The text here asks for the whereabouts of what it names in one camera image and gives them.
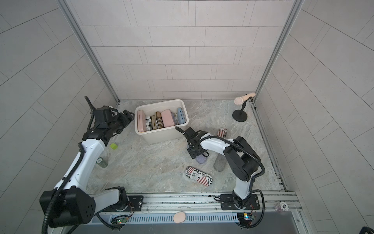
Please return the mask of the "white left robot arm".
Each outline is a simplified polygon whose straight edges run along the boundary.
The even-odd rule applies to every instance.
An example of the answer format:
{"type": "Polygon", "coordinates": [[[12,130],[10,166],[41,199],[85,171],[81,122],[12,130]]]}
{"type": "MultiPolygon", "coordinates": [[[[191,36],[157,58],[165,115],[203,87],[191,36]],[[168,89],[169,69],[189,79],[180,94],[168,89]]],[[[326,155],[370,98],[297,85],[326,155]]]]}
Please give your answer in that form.
{"type": "Polygon", "coordinates": [[[119,112],[110,106],[91,107],[91,118],[82,142],[78,143],[77,156],[60,182],[40,197],[44,212],[41,233],[46,234],[49,228],[65,226],[76,229],[108,207],[123,210],[129,206],[124,187],[113,187],[94,196],[86,193],[86,187],[110,139],[122,133],[134,118],[135,114],[127,110],[119,112]]]}

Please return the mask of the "purple case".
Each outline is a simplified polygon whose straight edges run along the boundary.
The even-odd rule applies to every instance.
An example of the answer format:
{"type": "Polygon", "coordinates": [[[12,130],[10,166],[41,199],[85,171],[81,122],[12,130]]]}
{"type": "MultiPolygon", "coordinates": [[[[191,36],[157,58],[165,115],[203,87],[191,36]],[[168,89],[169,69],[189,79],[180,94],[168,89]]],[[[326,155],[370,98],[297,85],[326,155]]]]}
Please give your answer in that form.
{"type": "Polygon", "coordinates": [[[203,164],[206,162],[207,160],[207,157],[205,157],[204,155],[198,155],[195,160],[199,163],[199,164],[203,164]]]}

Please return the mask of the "flag print case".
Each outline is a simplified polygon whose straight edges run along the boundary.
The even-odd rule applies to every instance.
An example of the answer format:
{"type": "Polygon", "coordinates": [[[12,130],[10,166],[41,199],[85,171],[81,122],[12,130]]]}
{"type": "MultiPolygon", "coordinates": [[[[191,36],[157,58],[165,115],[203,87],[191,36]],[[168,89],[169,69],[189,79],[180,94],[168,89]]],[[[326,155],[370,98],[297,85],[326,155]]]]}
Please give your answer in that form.
{"type": "Polygon", "coordinates": [[[227,138],[228,130],[226,128],[219,128],[216,136],[221,138],[227,138]]]}
{"type": "Polygon", "coordinates": [[[145,121],[146,121],[146,131],[152,131],[153,130],[152,117],[146,116],[145,121]]]}

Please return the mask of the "grey oval case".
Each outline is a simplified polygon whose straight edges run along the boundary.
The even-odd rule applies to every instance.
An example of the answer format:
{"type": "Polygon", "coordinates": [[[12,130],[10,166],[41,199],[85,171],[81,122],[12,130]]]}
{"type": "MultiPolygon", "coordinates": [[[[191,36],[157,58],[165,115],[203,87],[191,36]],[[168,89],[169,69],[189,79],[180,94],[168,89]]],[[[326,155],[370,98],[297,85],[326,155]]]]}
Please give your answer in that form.
{"type": "Polygon", "coordinates": [[[225,169],[226,163],[227,163],[227,160],[225,156],[219,154],[215,160],[213,168],[217,172],[222,172],[225,169]]]}

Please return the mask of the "cream plastic storage box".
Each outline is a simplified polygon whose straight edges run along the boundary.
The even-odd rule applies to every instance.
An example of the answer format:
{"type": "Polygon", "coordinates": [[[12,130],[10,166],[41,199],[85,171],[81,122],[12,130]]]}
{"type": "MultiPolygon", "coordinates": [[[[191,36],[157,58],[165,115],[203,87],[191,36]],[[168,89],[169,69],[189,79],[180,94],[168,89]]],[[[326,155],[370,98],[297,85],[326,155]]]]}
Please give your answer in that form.
{"type": "Polygon", "coordinates": [[[165,111],[167,109],[171,110],[171,112],[173,113],[176,113],[179,107],[183,109],[183,112],[186,118],[186,123],[180,124],[177,127],[180,127],[183,130],[186,130],[189,124],[189,116],[187,113],[185,103],[181,99],[174,99],[174,100],[168,100],[168,101],[138,106],[135,109],[135,114],[136,114],[135,132],[139,136],[141,136],[148,144],[154,144],[154,143],[182,137],[183,136],[182,133],[178,132],[174,126],[162,128],[158,130],[146,131],[143,133],[138,132],[138,129],[137,129],[137,111],[138,110],[143,110],[145,113],[145,116],[152,116],[157,111],[165,111]]]}

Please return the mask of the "pink slim case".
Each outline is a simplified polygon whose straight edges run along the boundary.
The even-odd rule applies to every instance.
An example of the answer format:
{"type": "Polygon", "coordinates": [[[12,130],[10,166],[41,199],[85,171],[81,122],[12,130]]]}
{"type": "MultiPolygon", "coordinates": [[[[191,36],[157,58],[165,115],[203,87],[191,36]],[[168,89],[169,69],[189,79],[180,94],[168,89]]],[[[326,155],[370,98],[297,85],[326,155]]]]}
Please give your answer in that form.
{"type": "Polygon", "coordinates": [[[138,132],[143,133],[147,131],[146,128],[146,116],[143,110],[137,111],[137,129],[138,132]]]}

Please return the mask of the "light blue case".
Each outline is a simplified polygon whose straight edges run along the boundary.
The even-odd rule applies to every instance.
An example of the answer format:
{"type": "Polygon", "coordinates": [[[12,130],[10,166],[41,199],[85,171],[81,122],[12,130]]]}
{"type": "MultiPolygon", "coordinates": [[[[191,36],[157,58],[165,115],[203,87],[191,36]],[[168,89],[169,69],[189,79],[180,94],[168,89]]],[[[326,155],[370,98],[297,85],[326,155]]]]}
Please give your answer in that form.
{"type": "Polygon", "coordinates": [[[186,118],[185,118],[185,115],[184,115],[184,112],[183,112],[183,109],[182,108],[178,108],[177,109],[177,112],[176,112],[176,121],[177,121],[177,125],[180,125],[180,124],[185,124],[186,123],[186,118]]]}

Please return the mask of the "plaid brown case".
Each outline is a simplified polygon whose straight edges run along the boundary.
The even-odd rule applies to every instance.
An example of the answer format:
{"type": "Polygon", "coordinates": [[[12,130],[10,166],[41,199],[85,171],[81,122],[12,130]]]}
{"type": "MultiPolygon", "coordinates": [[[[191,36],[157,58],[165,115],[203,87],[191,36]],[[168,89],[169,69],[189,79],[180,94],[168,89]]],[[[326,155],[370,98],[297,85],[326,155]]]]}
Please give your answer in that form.
{"type": "Polygon", "coordinates": [[[163,124],[162,116],[160,112],[156,112],[156,128],[157,129],[164,128],[164,124],[163,124]]]}

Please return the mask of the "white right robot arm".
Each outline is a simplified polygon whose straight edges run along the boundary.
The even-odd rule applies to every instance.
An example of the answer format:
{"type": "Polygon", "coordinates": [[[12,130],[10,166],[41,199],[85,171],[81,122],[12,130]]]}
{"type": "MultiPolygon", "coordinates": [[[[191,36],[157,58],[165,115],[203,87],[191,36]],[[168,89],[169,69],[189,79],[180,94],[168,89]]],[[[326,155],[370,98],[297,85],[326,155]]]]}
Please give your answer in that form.
{"type": "Polygon", "coordinates": [[[175,127],[175,129],[186,138],[187,151],[193,160],[209,157],[209,151],[225,157],[236,176],[236,185],[232,195],[220,195],[222,204],[226,203],[237,210],[259,210],[265,207],[259,204],[256,195],[261,194],[262,191],[254,190],[253,184],[258,177],[265,174],[266,170],[260,157],[243,137],[225,139],[205,131],[196,132],[192,128],[182,130],[180,127],[175,127]]]}

